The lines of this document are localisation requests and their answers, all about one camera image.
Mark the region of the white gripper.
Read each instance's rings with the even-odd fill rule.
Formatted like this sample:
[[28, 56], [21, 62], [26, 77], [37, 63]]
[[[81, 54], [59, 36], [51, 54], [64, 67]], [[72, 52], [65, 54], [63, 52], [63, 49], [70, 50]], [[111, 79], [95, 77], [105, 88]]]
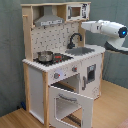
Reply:
[[92, 33], [99, 33], [99, 27], [100, 24], [96, 21], [88, 21], [88, 22], [82, 22], [81, 27], [87, 31], [90, 31]]

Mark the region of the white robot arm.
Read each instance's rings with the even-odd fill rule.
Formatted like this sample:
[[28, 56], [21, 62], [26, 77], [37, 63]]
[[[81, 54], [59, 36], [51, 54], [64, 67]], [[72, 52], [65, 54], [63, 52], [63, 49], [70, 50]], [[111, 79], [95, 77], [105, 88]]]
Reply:
[[104, 44], [106, 50], [128, 55], [128, 48], [123, 47], [125, 37], [128, 35], [126, 26], [116, 22], [98, 20], [82, 22], [81, 27], [92, 33], [107, 35], [109, 39]]

